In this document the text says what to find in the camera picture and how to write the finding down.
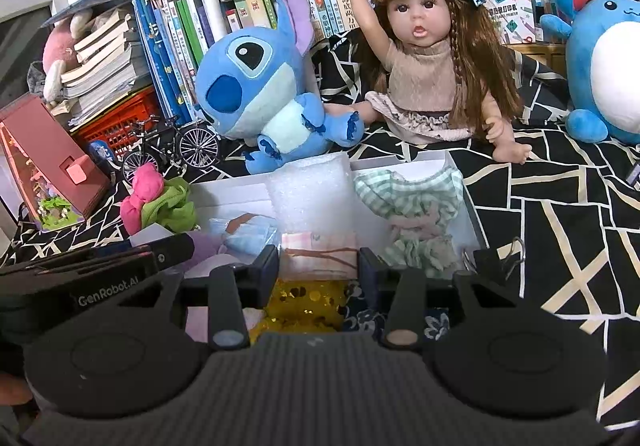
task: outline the green gingham fabric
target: green gingham fabric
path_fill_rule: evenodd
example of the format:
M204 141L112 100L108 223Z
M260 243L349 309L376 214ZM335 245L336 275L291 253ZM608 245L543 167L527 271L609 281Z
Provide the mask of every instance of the green gingham fabric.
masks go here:
M420 181L408 181L402 175L380 170L356 176L354 186L360 200L376 215L408 219L433 213L437 206L435 225L442 234L423 240L416 232L398 229L393 243L381 254L391 267L416 267L429 277L450 277L457 269L458 259L446 233L447 225L463 203L462 173L444 167Z

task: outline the doll's face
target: doll's face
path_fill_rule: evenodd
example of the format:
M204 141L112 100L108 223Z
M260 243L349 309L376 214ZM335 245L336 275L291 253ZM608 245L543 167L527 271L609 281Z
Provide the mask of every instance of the doll's face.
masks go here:
M431 47L449 35L451 16L445 0L393 0L386 13L396 37L417 47Z

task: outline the doll's raised arm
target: doll's raised arm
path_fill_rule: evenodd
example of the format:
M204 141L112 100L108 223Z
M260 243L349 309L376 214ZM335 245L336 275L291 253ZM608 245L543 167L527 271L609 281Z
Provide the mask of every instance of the doll's raised arm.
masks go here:
M386 35L385 29L380 26L378 17L371 8L369 1L351 0L351 10L369 47L371 47L380 62L385 64L391 40Z

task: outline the stitch plush toy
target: stitch plush toy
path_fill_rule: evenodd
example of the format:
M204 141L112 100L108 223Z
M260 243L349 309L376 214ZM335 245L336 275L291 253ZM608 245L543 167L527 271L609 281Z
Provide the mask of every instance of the stitch plush toy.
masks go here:
M226 35L207 52L196 98L223 137L256 141L245 155L251 174L320 155L332 142L351 147L363 136L356 112L325 114L305 92L304 60L313 39L306 0L277 0L278 28L250 27Z
M600 142L607 135L640 143L640 2L635 0L556 0L572 20L544 15L550 34L567 39L566 71L575 109L569 135Z

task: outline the yellow sequin fabric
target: yellow sequin fabric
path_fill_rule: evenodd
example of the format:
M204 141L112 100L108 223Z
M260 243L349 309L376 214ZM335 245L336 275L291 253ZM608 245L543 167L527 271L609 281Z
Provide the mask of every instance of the yellow sequin fabric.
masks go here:
M346 281L281 281L271 292L267 315L251 331L254 343L265 331L293 333L335 332L344 316L339 312L346 304Z

